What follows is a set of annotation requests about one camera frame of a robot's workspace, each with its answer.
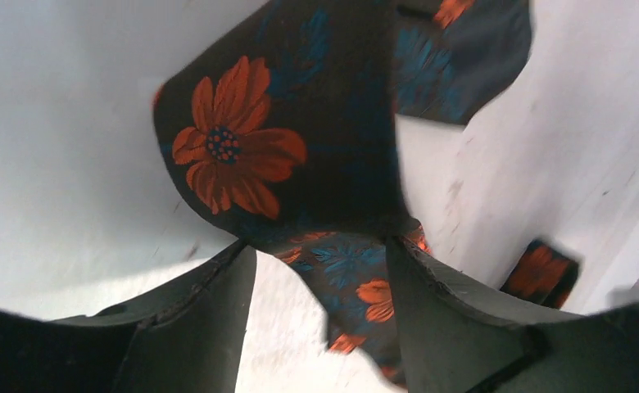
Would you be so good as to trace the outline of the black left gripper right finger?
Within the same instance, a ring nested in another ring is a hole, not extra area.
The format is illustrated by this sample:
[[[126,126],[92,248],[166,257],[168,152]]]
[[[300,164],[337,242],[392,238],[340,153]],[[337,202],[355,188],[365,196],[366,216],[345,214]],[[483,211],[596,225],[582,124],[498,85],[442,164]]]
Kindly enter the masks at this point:
[[[639,392],[639,303],[591,315],[520,300],[386,241],[411,392]]]

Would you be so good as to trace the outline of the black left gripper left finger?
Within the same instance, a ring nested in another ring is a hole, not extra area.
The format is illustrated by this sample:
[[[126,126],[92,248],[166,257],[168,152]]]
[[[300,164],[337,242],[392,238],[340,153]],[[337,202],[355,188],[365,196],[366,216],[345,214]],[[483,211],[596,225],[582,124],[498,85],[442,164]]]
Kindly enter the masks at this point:
[[[93,316],[0,310],[0,392],[232,392],[256,276],[235,242]]]

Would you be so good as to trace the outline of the black orange-flower tie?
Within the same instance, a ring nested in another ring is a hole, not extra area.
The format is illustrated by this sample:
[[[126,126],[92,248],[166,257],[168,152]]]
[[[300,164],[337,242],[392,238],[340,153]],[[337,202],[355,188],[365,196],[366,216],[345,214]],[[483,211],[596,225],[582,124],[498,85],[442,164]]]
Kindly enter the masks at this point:
[[[409,390],[386,241],[430,250],[395,117],[467,125],[532,40],[526,1],[270,1],[163,84],[156,138],[193,210],[306,284],[329,352]]]

